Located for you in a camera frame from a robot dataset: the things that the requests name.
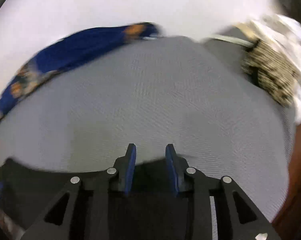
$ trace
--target white backdrop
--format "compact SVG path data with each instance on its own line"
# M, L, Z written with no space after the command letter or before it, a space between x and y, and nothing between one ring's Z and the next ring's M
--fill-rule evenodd
M200 40L271 12L278 12L275 0L7 0L0 9L0 93L34 53L82 29L149 21L166 35Z

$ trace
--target blue patterned fabric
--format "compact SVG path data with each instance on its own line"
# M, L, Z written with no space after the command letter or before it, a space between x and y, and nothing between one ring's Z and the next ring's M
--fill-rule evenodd
M41 50L18 71L0 97L0 120L25 96L52 76L80 67L135 39L155 38L150 23L92 28L74 33Z

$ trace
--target black gripper frame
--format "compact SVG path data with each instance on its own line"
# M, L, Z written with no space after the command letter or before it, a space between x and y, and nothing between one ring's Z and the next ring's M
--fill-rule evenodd
M89 179L80 179L72 183L71 178L63 189L51 200L41 215L30 228L27 229L21 240L69 240L71 223L78 194L81 190L92 191L92 207L90 210L90 229L88 239L108 240L108 192L117 191L128 195L132 186L132 177L136 161L136 146L129 144L126 154L116 159L111 171L96 172L96 176ZM60 201L67 198L64 216L58 225L49 223L49 216Z
M218 240L255 240L259 234L264 236L260 239L280 240L272 225L231 177L215 179L195 168L188 172L186 159L177 156L172 144L167 145L165 157L174 194L192 192L188 207L191 226L186 239L212 239L210 196L213 196Z

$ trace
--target white cord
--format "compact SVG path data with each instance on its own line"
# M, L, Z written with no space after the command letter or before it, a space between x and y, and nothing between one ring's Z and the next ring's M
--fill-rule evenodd
M230 36L214 34L214 35L210 36L210 38L215 39L215 40L220 40L220 41L227 41L230 43L242 45L242 46L249 47L249 48L253 46L253 43L251 43L249 41L245 41L240 38L235 38L235 37L230 37Z

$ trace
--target gray cloth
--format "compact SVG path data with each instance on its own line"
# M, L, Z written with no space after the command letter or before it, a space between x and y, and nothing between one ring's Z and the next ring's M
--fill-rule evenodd
M0 165L14 156L46 170L104 170L129 143L137 163L173 143L207 176L231 176L271 220L287 192L294 111L247 80L243 53L223 41L162 38L59 75L1 122Z

